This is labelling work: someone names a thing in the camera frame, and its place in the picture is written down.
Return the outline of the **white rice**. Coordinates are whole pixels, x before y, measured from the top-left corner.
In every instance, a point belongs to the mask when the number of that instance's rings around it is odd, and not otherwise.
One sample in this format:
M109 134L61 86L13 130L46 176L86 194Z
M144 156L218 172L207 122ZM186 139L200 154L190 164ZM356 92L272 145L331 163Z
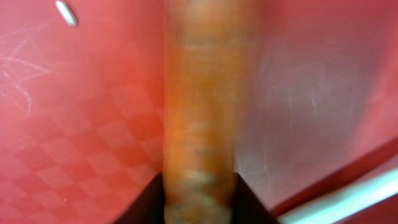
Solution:
M64 21L69 26L77 26L78 20L70 6L65 1L56 0L55 5L60 15L63 17Z

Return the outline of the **orange carrot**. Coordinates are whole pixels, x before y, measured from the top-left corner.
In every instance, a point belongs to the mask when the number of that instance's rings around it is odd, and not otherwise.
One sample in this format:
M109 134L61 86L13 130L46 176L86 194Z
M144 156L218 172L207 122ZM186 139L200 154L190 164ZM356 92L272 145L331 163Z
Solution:
M230 223L236 143L263 3L165 4L164 220Z

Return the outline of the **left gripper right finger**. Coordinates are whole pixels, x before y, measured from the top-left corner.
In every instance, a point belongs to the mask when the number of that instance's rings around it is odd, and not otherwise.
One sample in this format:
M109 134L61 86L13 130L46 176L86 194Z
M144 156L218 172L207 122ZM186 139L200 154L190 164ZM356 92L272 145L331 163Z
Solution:
M232 224L280 224L238 174L232 203Z

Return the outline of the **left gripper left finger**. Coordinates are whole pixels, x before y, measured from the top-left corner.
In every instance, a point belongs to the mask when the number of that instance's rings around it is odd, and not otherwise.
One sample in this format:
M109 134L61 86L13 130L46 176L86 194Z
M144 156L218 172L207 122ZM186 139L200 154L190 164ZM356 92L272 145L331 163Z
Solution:
M165 224L165 194L159 172L114 224Z

